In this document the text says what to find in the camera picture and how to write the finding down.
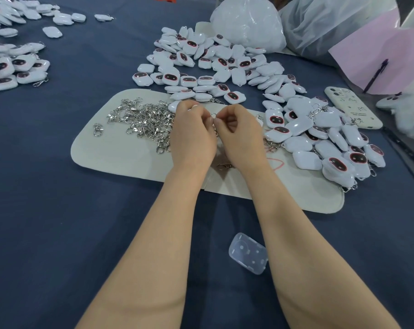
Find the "blue tablecloth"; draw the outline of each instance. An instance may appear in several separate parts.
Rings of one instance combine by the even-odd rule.
[[[88,20],[60,27],[57,40],[41,30],[50,18],[28,21],[7,40],[43,41],[40,56],[52,65],[40,88],[0,92],[0,329],[73,328],[117,264],[161,183],[77,166],[70,146],[111,96],[135,88],[131,77],[161,27],[194,28],[212,11],[188,1],[44,1]],[[95,13],[116,20],[100,23]],[[334,69],[286,55],[268,60],[281,61],[310,97],[345,86]],[[240,91],[245,106],[264,110],[260,91]],[[366,134],[385,151],[388,167],[349,192],[340,212],[307,214],[402,327],[414,328],[414,178],[379,131]],[[182,328],[287,328],[269,267],[256,276],[228,256],[238,232],[264,242],[253,203],[202,191]]]

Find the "translucent plastic bag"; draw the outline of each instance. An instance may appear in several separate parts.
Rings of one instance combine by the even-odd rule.
[[[286,47],[280,16],[268,0],[224,0],[210,22],[233,44],[262,47],[269,53]]]
[[[291,50],[336,65],[328,53],[331,47],[396,7],[396,0],[293,0],[279,14]]]

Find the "clear plastic case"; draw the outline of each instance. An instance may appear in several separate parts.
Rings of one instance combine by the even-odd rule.
[[[228,254],[238,264],[256,275],[260,275],[265,270],[268,262],[266,248],[243,233],[236,234]]]

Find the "left hand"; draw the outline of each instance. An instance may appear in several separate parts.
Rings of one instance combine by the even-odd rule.
[[[178,104],[171,132],[174,168],[205,177],[216,154],[217,139],[210,112],[193,100]]]

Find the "pile of metal clasps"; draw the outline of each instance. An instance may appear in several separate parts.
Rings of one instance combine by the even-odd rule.
[[[170,132],[175,114],[167,109],[168,104],[160,100],[158,104],[142,104],[142,98],[122,99],[120,106],[108,114],[108,122],[129,124],[127,134],[137,133],[138,138],[148,137],[157,142],[157,154],[170,152]]]

